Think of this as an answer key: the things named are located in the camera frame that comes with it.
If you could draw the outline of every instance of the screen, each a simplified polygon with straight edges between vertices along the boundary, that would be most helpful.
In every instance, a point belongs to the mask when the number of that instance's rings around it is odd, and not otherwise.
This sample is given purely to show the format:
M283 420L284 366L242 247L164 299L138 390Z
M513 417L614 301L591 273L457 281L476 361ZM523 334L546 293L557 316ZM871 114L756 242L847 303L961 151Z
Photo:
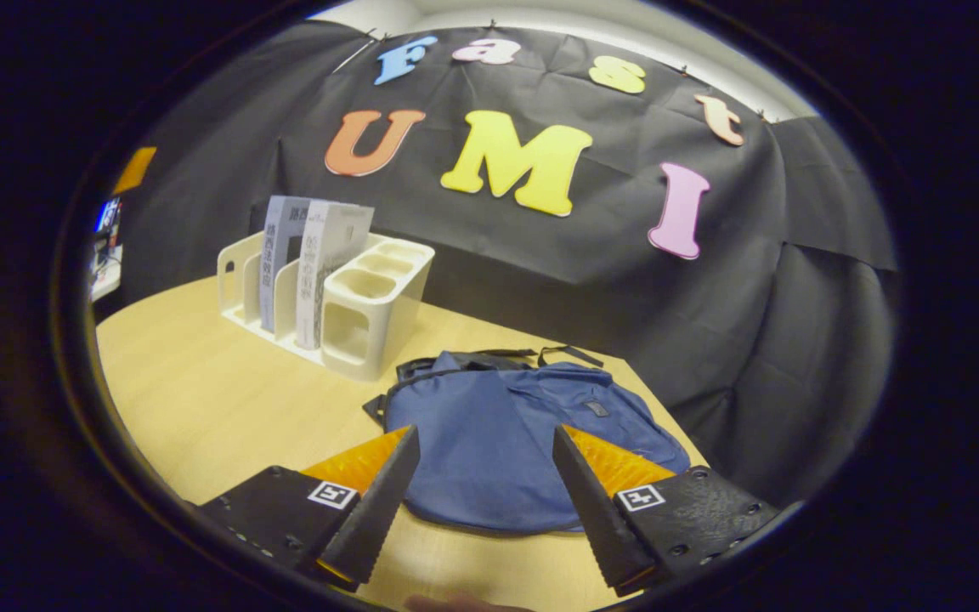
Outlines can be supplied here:
M101 209L100 218L97 219L97 233L106 232L112 228L116 221L116 212L120 208L120 198L112 198L105 202L105 208Z

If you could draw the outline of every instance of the black fabric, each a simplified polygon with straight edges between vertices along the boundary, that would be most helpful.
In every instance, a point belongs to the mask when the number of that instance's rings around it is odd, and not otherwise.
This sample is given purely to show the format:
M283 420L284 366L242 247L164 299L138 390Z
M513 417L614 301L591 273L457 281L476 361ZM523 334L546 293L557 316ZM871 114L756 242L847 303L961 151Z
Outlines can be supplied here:
M423 34L358 52L360 32L303 23L184 100L153 129L148 177L124 196L124 302L213 275L218 251L260 228L271 194L373 206L374 232L436 249L425 301L625 358L722 475L778 505L809 495L873 414L895 325L897 255L840 137L816 117L770 125L599 42L500 27L432 34L415 70L374 86L378 55ZM487 36L522 50L510 65L450 57ZM644 92L592 82L601 54L640 65ZM727 101L744 146L712 134L695 94ZM324 167L342 116L397 109L427 117L387 166L358 178ZM555 124L590 133L570 216L518 206L514 189L440 186L471 110L508 113L521 143ZM357 154L386 128L371 124ZM661 162L710 182L695 260L648 243L667 189Z

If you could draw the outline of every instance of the book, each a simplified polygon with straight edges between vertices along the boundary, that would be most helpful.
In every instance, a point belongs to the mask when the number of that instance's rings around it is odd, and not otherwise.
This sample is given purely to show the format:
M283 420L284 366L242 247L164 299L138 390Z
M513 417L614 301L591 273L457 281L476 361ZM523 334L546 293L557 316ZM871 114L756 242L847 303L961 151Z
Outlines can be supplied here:
M264 330L274 331L274 279L285 264L297 259L311 198L271 196L263 225L259 257L259 318Z
M300 246L297 275L296 345L320 346L323 281L365 250L373 209L356 204L312 199Z

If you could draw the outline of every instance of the blue backpack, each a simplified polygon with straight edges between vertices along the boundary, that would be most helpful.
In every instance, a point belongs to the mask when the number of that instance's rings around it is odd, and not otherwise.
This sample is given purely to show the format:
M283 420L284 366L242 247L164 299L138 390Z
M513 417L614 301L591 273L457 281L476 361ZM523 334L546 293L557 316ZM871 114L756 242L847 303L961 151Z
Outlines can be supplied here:
M443 352L400 365L398 383L365 404L386 431L418 426L421 461L405 497L413 514L513 534L582 530L552 460L563 422L672 472L690 468L636 393L602 369L547 365L552 351L602 365L571 346L544 348L539 368L512 360L534 351Z

